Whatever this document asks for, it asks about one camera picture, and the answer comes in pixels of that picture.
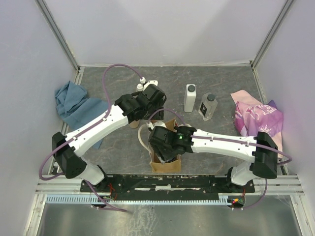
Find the beige pump lotion bottle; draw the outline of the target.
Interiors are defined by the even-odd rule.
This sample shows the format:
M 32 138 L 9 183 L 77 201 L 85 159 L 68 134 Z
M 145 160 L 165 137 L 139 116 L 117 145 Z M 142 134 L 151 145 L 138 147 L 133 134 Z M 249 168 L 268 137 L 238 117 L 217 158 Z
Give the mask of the beige pump lotion bottle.
M 138 126 L 139 126 L 139 121 L 138 120 L 132 121 L 129 124 L 129 127 L 132 128 L 132 129 L 136 129 Z

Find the white bottle grey cap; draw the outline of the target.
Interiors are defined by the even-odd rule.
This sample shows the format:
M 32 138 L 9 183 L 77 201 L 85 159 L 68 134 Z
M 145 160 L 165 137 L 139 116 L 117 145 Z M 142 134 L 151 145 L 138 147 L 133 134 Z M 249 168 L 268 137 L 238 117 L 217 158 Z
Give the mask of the white bottle grey cap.
M 184 112 L 191 113 L 196 99 L 196 86 L 194 84 L 187 84 L 184 97 Z

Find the clear square bottle black cap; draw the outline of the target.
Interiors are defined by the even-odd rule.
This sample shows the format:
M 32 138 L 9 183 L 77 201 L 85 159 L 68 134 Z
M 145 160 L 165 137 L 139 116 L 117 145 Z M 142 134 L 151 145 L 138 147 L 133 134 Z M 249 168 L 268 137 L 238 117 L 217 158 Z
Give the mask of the clear square bottle black cap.
M 202 96 L 198 112 L 204 121 L 210 120 L 212 118 L 217 105 L 218 102 L 214 94 L 209 92 Z

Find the blue cloth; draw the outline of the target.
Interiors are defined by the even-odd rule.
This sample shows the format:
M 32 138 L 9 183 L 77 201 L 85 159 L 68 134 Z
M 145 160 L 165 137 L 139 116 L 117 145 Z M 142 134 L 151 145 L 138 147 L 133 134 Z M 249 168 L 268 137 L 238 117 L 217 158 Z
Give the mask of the blue cloth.
M 55 100 L 59 116 L 71 131 L 88 124 L 108 109 L 107 102 L 88 97 L 86 89 L 72 81 L 55 90 Z

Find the pink cloth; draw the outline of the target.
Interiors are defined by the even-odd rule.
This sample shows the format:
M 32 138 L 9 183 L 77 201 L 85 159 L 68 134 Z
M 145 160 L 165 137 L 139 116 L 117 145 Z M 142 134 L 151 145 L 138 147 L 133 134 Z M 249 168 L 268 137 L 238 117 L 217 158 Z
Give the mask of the pink cloth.
M 256 136 L 258 132 L 265 132 L 282 151 L 284 115 L 274 101 L 262 104 L 245 90 L 232 93 L 231 97 L 236 105 L 235 127 L 241 136 Z

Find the amber liquid bottle white cap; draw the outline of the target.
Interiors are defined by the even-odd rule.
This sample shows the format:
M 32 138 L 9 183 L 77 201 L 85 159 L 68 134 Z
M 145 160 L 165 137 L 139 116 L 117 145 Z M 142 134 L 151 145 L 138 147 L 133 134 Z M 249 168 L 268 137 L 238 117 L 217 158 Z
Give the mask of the amber liquid bottle white cap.
M 143 91 L 144 87 L 141 83 L 137 84 L 136 91 Z

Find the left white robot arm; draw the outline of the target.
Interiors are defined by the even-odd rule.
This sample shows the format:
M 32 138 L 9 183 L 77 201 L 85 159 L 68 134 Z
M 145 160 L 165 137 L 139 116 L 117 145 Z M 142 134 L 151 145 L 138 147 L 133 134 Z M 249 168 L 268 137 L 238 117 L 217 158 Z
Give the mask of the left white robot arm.
M 68 179 L 79 177 L 92 187 L 103 192 L 108 188 L 108 179 L 101 167 L 83 158 L 95 143 L 115 130 L 134 121 L 148 120 L 154 112 L 163 108 L 165 92 L 156 80 L 148 81 L 142 91 L 122 95 L 108 110 L 88 124 L 66 135 L 60 132 L 52 137 L 53 158 Z

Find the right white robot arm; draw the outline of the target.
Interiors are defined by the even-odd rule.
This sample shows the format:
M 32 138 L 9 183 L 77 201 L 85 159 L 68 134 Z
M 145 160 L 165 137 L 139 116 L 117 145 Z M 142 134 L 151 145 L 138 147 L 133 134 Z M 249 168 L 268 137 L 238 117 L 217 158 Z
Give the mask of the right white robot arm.
M 241 159 L 242 163 L 233 167 L 225 180 L 230 192 L 237 192 L 256 177 L 276 179 L 278 176 L 278 147 L 265 132 L 246 137 L 227 136 L 190 126 L 168 129 L 163 122 L 149 123 L 148 128 L 148 142 L 161 162 L 185 153 L 214 153 Z

